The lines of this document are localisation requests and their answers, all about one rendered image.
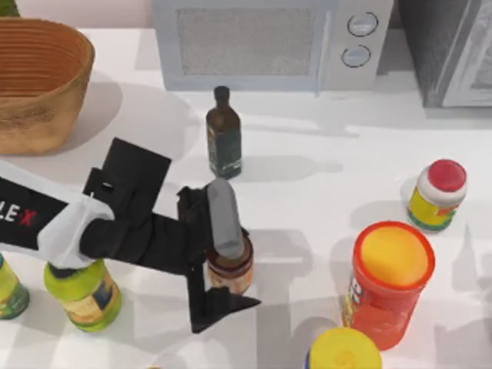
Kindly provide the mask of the pale microwave oven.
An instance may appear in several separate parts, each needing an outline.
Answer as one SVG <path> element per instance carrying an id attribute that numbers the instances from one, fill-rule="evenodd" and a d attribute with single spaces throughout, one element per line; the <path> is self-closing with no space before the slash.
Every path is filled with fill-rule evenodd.
<path id="1" fill-rule="evenodd" d="M 323 91 L 372 88 L 394 0 L 152 0 L 165 87 L 207 91 L 315 92 L 326 11 L 331 31 Z M 347 30 L 352 15 L 373 12 L 379 26 L 366 37 Z M 363 67 L 348 68 L 343 50 L 365 45 Z"/>

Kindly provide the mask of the brown jar with dark lid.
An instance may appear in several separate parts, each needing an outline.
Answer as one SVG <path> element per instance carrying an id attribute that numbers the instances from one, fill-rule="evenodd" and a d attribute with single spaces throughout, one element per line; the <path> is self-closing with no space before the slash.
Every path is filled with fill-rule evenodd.
<path id="1" fill-rule="evenodd" d="M 208 277 L 213 287 L 227 287 L 233 294 L 243 294 L 253 279 L 254 249 L 250 240 L 244 239 L 244 251 L 238 258 L 220 256 L 216 250 L 207 250 Z"/>

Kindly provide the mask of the woven wooden basket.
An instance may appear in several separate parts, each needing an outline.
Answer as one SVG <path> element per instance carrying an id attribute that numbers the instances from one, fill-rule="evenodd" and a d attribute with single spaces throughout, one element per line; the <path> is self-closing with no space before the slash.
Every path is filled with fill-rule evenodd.
<path id="1" fill-rule="evenodd" d="M 0 18 L 0 155 L 41 155 L 74 129 L 95 48 L 80 31 L 36 18 Z"/>

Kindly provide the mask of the yellow-green bottle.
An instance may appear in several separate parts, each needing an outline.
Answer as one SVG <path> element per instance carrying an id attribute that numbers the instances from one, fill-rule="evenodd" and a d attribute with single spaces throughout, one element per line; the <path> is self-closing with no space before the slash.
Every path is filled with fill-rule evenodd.
<path id="1" fill-rule="evenodd" d="M 121 310 L 121 292 L 102 259 L 82 269 L 47 263 L 43 278 L 47 291 L 82 331 L 102 331 Z"/>

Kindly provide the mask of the green and yellow can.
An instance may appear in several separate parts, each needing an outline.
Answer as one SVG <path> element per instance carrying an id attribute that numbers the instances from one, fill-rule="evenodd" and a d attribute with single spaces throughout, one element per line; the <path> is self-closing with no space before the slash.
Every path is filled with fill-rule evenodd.
<path id="1" fill-rule="evenodd" d="M 0 320 L 10 320 L 22 314 L 30 301 L 28 289 L 0 253 Z"/>

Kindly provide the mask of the blue can with yellow lid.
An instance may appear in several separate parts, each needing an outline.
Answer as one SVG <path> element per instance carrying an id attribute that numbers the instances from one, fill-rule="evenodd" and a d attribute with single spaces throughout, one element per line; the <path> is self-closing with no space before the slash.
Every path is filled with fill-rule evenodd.
<path id="1" fill-rule="evenodd" d="M 382 369 L 382 358 L 369 337 L 349 327 L 336 327 L 316 337 L 303 369 Z"/>

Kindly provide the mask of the dark green glass bottle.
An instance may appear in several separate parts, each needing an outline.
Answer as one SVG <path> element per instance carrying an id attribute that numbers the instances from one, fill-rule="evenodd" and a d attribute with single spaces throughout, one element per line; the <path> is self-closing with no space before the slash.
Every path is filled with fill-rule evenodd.
<path id="1" fill-rule="evenodd" d="M 209 168 L 217 178 L 231 179 L 241 173 L 241 119 L 230 106 L 230 89 L 214 89 L 215 106 L 206 114 Z"/>

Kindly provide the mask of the microwave knob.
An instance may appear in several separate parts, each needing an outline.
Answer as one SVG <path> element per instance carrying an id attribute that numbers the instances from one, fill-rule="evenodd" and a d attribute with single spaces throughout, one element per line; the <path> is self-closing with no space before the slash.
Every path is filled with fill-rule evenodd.
<path id="1" fill-rule="evenodd" d="M 373 12 L 352 15 L 347 22 L 347 30 L 354 37 L 366 37 L 374 33 L 379 20 Z"/>
<path id="2" fill-rule="evenodd" d="M 341 61 L 348 68 L 360 68 L 371 60 L 371 50 L 365 45 L 346 48 L 341 54 Z"/>

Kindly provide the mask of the orange can with yellow lid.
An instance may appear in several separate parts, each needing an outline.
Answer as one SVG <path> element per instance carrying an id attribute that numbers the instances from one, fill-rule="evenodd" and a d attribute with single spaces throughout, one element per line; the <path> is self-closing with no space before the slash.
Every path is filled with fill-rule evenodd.
<path id="1" fill-rule="evenodd" d="M 409 224 L 379 221 L 357 236 L 351 265 L 343 324 L 366 334 L 379 350 L 389 350 L 404 337 L 434 273 L 434 250 Z"/>

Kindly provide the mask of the yellow jar with red lid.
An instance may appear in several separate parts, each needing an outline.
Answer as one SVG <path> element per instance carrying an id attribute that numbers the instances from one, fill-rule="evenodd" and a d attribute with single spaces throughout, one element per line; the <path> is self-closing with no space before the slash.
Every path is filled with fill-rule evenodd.
<path id="1" fill-rule="evenodd" d="M 464 167 L 454 160 L 436 160 L 417 177 L 407 204 L 408 217 L 426 231 L 443 231 L 453 221 L 466 195 Z"/>

